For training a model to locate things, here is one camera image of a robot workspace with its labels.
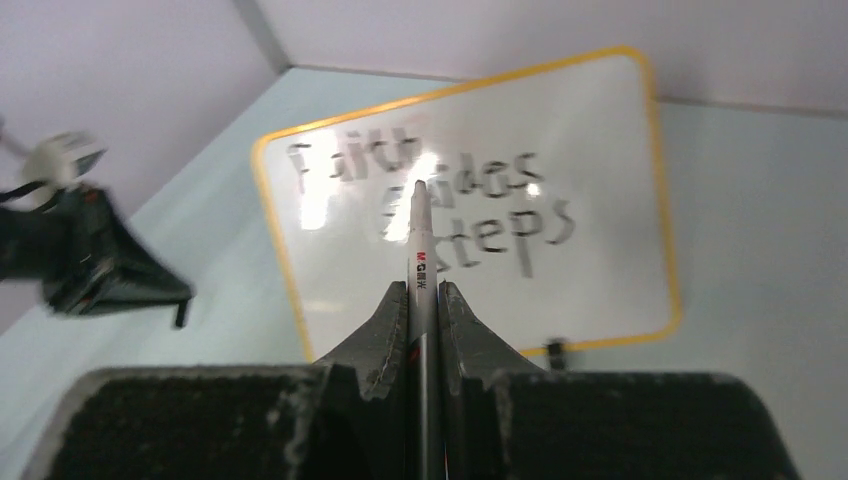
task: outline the pen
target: pen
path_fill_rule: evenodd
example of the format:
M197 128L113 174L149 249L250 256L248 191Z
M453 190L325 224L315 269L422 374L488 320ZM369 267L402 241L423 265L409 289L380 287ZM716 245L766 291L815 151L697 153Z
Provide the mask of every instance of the pen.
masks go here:
M439 392L436 262L433 218L427 185L418 180L409 214L409 478L444 479Z

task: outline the white wall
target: white wall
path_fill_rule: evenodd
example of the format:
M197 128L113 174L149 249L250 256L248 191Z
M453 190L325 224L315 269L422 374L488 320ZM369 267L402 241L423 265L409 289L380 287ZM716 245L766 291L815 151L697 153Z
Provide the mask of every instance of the white wall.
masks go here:
M259 0L295 65L482 77L616 44L664 96L848 110L845 0Z
M110 149L88 178L110 187L125 215L274 79L230 0L0 1L8 131L30 146L69 129L95 132ZM20 183L19 165L0 149L0 190ZM0 285L0 332L35 291Z

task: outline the light blue table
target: light blue table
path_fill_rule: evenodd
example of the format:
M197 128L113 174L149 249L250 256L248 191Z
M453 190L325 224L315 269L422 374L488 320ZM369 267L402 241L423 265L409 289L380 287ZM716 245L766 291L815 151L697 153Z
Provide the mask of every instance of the light blue table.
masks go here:
M63 391L91 369L302 361L250 172L253 142L444 85L299 69L279 80L131 219L197 288L185 330L171 330L171 310L60 322L36 308L0 336L0 478L17 477ZM848 122L682 105L661 114L683 325L579 365L740 376L806 478L844 478Z

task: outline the white pen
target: white pen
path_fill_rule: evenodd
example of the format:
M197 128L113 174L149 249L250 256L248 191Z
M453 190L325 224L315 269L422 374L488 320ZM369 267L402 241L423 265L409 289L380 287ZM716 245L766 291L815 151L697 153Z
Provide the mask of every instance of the white pen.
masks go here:
M439 325L433 217L427 184L418 180L409 214L409 412L407 478L444 479L445 450L439 395Z

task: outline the yellow frame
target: yellow frame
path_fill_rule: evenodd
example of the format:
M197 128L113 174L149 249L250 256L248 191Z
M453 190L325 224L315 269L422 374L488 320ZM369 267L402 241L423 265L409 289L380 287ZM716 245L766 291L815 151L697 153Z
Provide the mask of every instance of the yellow frame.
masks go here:
M342 115L318 120L315 122L310 122L297 127L286 128L284 130L269 133L256 141L256 143L253 145L253 150L251 152L251 165L253 167L256 185L259 188L259 197L262 201L263 209L265 210L265 217L267 219L268 226L271 230L271 237L274 243L274 248L277 251L277 261L280 264L280 269L282 270L283 278L285 279L286 293L288 294L289 302L291 303L292 310L294 313L295 326L297 327L301 343L303 344L303 354L308 361L311 362L315 360L315 354L313 352L312 342L309 340L306 322L303 318L303 305L301 303L300 294L297 290L294 272L292 271L291 263L289 262L285 238L283 236L283 231L280 227L280 223L277 219L276 212L274 211L274 205L271 200L271 184L268 181L268 174L265 171L265 167L261 161L262 153L265 151L265 148L267 147L268 143L282 137L287 137L290 135L295 135L310 130L328 127L330 125L346 122L348 120L353 120L368 115L374 115L377 113L394 110L396 108L407 107L410 105L435 100L437 98L456 95L458 93L468 92L470 90L484 88L491 85L508 82L510 80L517 80L519 78L529 77L532 75L538 75L540 73L546 73L560 68L576 65L579 63L589 62L592 60L598 60L610 56L630 57L640 66L642 71L642 82L646 92L645 106L648 113L648 121L651 127L654 184L657 190L657 203L660 214L660 221L662 223L663 243L665 247L666 277L668 280L669 295L671 297L671 320L668 325L666 325L663 329L654 333L646 333L630 337L580 342L568 345L568 348L570 350L585 350L589 348L612 347L628 345L632 343L651 342L662 340L663 338L671 335L675 330L677 330L683 318L683 306L680 298L680 287L678 285L677 279L677 264L674 254L674 236L671 226L671 211L668 199L668 186L666 184L665 179L665 166L663 164L660 129L657 120L656 105L654 102L655 95L653 71L647 58L645 58L645 56L642 55L640 51L629 46L617 46L585 53L576 57L557 60L550 63L543 63L541 65L536 65L533 67L522 68L520 70L495 75L494 77L473 80L470 82L453 85L439 90L434 90L429 93L395 100L393 102L364 108L362 110L345 113ZM544 355L545 348L539 347L525 349L521 350L521 353L525 356Z

